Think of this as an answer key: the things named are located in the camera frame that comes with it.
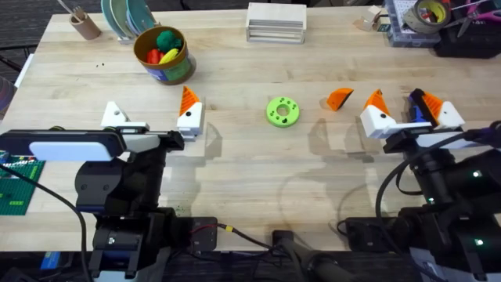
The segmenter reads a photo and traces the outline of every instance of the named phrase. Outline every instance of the tape roll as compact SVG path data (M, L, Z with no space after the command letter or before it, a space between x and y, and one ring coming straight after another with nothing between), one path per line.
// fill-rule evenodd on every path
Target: tape roll
M433 34L440 31L450 19L449 7L438 0L418 0L403 17L405 24L421 34Z

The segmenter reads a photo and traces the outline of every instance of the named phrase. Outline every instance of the pen holder cup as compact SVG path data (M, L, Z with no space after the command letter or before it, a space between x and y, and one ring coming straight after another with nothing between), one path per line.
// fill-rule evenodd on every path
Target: pen holder cup
M74 17L70 16L70 24L81 34L86 40L92 40L101 35L101 30L96 26L94 21L88 14L85 14L85 18L81 23L77 21Z

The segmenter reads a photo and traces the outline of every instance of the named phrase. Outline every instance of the white box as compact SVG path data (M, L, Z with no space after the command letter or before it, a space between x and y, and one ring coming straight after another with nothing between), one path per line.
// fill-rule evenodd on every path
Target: white box
M305 32L306 5L249 3L248 42L302 44Z

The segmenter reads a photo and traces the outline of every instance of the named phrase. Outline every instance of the wooden table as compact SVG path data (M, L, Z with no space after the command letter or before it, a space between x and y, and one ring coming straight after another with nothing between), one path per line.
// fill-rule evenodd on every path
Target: wooden table
M186 82L206 104L205 133L186 150L168 155L160 203L180 215L216 216L259 240L276 229L293 230L314 248L344 250L333 232L348 216L373 216L377 189L402 155L385 155L382 142L367 139L358 118L369 95L381 89L392 116L402 119L405 100L422 88L453 102L466 128L499 118L501 60L437 58L428 49L396 49L385 35L351 23L364 7L308 10L303 45L247 43L245 10L155 13L180 29L197 69ZM120 45L104 22L86 42L54 16L2 124L8 128L98 129L106 102L116 101L133 121L152 130L175 129L182 85L156 83ZM355 92L338 112L326 97L340 87ZM271 126L270 99L288 96L301 108L290 128ZM472 150L462 150L465 157ZM41 183L75 202L74 177L81 163L49 162ZM407 190L418 189L407 174ZM423 203L392 186L383 203L394 215ZM85 216L91 245L95 220ZM257 250L221 231L218 250ZM76 216L36 190L24 217L0 218L0 250L78 250Z

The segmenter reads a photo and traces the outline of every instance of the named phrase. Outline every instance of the red wire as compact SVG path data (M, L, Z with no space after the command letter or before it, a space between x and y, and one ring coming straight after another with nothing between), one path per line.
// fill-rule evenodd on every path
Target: red wire
M191 230L191 231L189 231L189 232L190 232L191 234L193 234L193 233L197 233L197 232L198 232L198 231L200 231L200 230L204 230L204 229L206 229L206 228L209 228L209 227L216 227L216 226L217 226L217 224L207 224L207 225L204 225L204 226L198 226L197 228L195 228L195 229L193 229L193 230Z

